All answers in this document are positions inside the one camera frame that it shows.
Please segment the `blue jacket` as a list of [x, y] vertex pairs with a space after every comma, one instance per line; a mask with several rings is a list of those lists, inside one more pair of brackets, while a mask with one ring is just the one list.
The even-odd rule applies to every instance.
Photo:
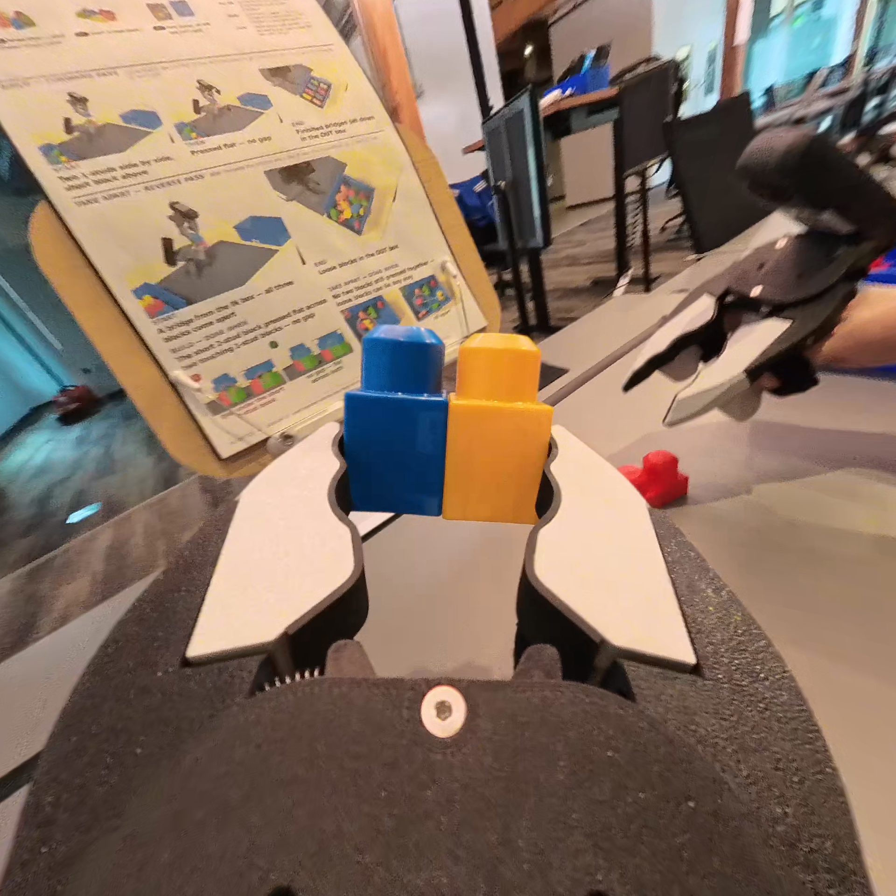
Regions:
[[497, 206], [487, 171], [449, 186], [477, 247], [496, 245]]

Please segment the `yellow one-stud block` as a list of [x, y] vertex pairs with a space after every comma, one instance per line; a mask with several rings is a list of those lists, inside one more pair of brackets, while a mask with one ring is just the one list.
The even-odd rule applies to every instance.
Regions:
[[479, 333], [458, 353], [449, 396], [442, 518], [533, 525], [553, 409], [538, 400], [541, 352], [528, 337]]

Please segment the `glass panel stand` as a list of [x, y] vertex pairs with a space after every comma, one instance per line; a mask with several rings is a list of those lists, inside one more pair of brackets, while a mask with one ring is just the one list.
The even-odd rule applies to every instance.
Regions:
[[540, 96], [527, 85], [481, 124], [488, 180], [496, 206], [497, 248], [511, 275], [525, 335], [556, 332], [546, 299], [543, 251], [552, 244]]

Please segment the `printed instruction sheet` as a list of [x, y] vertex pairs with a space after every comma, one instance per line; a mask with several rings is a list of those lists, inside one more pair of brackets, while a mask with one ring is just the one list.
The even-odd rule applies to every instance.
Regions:
[[221, 460], [334, 411], [379, 325], [485, 330], [318, 2], [2, 2], [2, 128]]

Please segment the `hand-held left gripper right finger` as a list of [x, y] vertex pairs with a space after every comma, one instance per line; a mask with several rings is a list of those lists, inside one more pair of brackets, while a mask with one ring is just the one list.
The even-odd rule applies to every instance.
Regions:
[[566, 680], [632, 661], [689, 674], [698, 657], [651, 511], [566, 428], [552, 428], [520, 579], [520, 650], [548, 644]]

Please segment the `red bag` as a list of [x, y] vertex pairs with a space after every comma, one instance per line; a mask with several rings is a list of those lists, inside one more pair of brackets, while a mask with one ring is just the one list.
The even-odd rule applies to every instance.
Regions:
[[86, 385], [63, 385], [51, 398], [51, 408], [57, 422], [71, 426], [94, 415], [101, 407], [102, 399]]

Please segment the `wooden beam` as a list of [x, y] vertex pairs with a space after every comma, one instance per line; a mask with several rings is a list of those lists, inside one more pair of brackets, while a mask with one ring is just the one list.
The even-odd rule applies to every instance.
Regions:
[[426, 140], [393, 1], [353, 1], [364, 48], [390, 118]]

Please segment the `blue one-stud block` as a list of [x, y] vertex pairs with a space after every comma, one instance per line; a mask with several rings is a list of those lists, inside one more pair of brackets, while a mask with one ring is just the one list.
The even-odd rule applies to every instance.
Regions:
[[432, 330], [385, 324], [361, 348], [360, 383], [343, 402], [353, 508], [440, 517], [449, 410], [444, 344]]

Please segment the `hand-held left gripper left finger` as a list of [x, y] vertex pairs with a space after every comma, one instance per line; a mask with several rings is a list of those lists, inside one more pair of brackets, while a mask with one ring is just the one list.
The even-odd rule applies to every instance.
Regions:
[[189, 664], [258, 656], [277, 670], [312, 668], [360, 632], [369, 600], [347, 477], [342, 427], [329, 422], [245, 487], [185, 648]]

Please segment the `red one-stud block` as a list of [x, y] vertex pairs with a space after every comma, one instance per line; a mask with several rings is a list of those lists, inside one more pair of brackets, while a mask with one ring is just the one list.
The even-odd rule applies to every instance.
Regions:
[[680, 470], [678, 456], [671, 452], [649, 452], [640, 466], [622, 465], [617, 471], [654, 509], [664, 509], [688, 496], [689, 476]]

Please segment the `wooden display board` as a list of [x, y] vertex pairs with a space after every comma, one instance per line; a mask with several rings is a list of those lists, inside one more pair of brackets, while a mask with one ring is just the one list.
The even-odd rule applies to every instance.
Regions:
[[[485, 318], [485, 323], [473, 330], [499, 331], [502, 311], [497, 293], [437, 157], [412, 129], [403, 125], [395, 125], [395, 129], [420, 177], [459, 275]], [[216, 478], [253, 476], [270, 465], [280, 449], [272, 451], [266, 443], [228, 459], [221, 460], [214, 453], [178, 388], [45, 200], [30, 215], [28, 242], [42, 274], [173, 460], [198, 475]]]

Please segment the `wooden table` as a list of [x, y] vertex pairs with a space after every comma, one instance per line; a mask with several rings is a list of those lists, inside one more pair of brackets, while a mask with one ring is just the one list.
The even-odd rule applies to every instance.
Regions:
[[[521, 92], [523, 99], [531, 99], [534, 98], [536, 100], [535, 106], [536, 111], [544, 118], [552, 118], [556, 116], [562, 116], [564, 113], [571, 113], [573, 110], [579, 108], [587, 108], [589, 106], [598, 106], [599, 108], [609, 108], [612, 106], [618, 98], [620, 92], [620, 88], [618, 86], [611, 86], [605, 88], [601, 91], [593, 91], [586, 94], [579, 95], [569, 95], [566, 97], [553, 98], [550, 99], [545, 108], [542, 109], [539, 105], [540, 100], [537, 97], [532, 96], [531, 87]], [[544, 149], [546, 145], [546, 134], [547, 131], [543, 127], [544, 121], [542, 121], [542, 129], [541, 129], [541, 148]], [[483, 138], [474, 141], [462, 148], [463, 156], [472, 155], [475, 152], [485, 151], [485, 121], [483, 122]]]

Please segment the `grey desk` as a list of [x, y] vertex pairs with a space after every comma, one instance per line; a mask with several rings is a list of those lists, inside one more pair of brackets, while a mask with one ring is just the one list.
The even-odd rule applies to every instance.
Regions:
[[[743, 423], [714, 413], [663, 429], [659, 420], [674, 384], [655, 375], [623, 395], [621, 383], [644, 337], [682, 293], [732, 259], [797, 225], [775, 213], [695, 263], [647, 297], [624, 297], [542, 343], [545, 356], [577, 366], [576, 389], [559, 401], [554, 421], [609, 462], [629, 463], [649, 450], [677, 454], [691, 477], [689, 499], [656, 511], [700, 675], [627, 660], [620, 664], [638, 702], [660, 710], [697, 745], [769, 792], [792, 796], [770, 829], [807, 858], [820, 893], [852, 892], [854, 870], [874, 894], [894, 894], [894, 383], [825, 375], [811, 392], [764, 400]], [[369, 611], [360, 642], [388, 676], [436, 674], [506, 678], [510, 674], [511, 586], [519, 583], [524, 535], [519, 526], [401, 518], [364, 544]], [[220, 663], [168, 674], [174, 647], [174, 600], [183, 581], [200, 583], [199, 560], [172, 561], [148, 584], [103, 644], [86, 631], [63, 631], [44, 646], [53, 654], [38, 681], [47, 718], [45, 746], [27, 795], [13, 812], [12, 858], [2, 893], [16, 894], [38, 857], [68, 850], [63, 809], [84, 802], [69, 769], [105, 762], [97, 740], [106, 717], [133, 721], [135, 747], [160, 741], [155, 709], [167, 678], [186, 686], [217, 674]], [[193, 578], [187, 581], [187, 574]], [[16, 822], [17, 812], [21, 818]]]

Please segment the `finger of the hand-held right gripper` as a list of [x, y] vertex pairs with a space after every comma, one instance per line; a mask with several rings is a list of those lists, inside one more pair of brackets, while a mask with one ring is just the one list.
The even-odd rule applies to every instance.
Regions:
[[728, 339], [722, 307], [720, 298], [704, 293], [669, 317], [641, 346], [622, 391], [632, 391], [655, 374], [682, 384], [716, 358]]
[[751, 385], [747, 370], [791, 326], [788, 319], [770, 317], [736, 329], [722, 353], [704, 364], [673, 399], [663, 425], [676, 427], [695, 420], [747, 391]]

